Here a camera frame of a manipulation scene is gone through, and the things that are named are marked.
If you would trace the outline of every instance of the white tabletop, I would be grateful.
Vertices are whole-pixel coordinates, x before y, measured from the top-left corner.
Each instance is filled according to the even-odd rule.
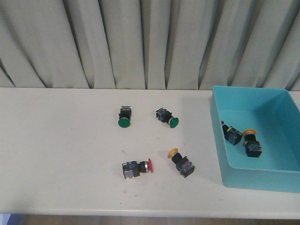
[[[0,213],[300,218],[300,194],[223,186],[211,91],[0,88]],[[293,92],[300,105],[300,92]],[[131,126],[118,126],[121,105]],[[158,121],[165,107],[176,128]],[[180,176],[172,148],[195,171]],[[151,158],[125,180],[121,164]]]

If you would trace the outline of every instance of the electrical component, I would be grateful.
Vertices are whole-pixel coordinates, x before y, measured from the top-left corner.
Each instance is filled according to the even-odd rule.
[[[221,121],[222,129],[225,139],[230,142],[232,145],[236,145],[242,139],[242,133],[233,127],[228,127],[224,124],[224,121]]]
[[[183,158],[178,149],[169,151],[168,158],[172,158],[172,161],[176,164],[176,169],[184,178],[194,172],[195,166],[193,163],[186,156]]]
[[[153,172],[151,159],[142,161],[139,164],[136,161],[122,163],[123,174],[125,179],[130,179],[140,176],[140,173]]]
[[[179,119],[177,117],[173,117],[172,113],[167,111],[165,108],[160,108],[156,111],[156,118],[163,123],[168,123],[171,128],[176,127],[179,123]]]
[[[118,125],[122,128],[127,128],[130,126],[131,108],[130,106],[121,106],[119,113]]]
[[[248,157],[260,157],[262,153],[262,147],[260,143],[256,140],[256,131],[253,129],[248,129],[243,132],[245,137],[244,146],[246,149],[246,154]]]

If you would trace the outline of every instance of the green button cap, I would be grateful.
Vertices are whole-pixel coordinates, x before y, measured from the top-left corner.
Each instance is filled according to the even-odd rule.
[[[119,119],[118,124],[122,128],[127,128],[130,126],[130,120],[126,117]]]
[[[179,123],[179,119],[178,119],[177,117],[174,117],[174,118],[171,119],[171,121],[170,121],[170,127],[171,127],[171,128],[174,128],[174,127],[176,127],[176,126],[178,125],[178,123]]]

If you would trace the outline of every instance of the light blue bin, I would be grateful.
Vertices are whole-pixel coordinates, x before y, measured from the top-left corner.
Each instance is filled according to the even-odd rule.
[[[226,187],[300,192],[300,112],[283,89],[215,86],[211,100],[222,181]],[[255,129],[259,158],[225,140],[221,120],[243,133]]]

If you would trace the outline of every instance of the gray curtain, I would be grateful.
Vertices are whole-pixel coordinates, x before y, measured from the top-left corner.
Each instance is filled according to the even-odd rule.
[[[298,0],[0,0],[0,86],[300,90]]]

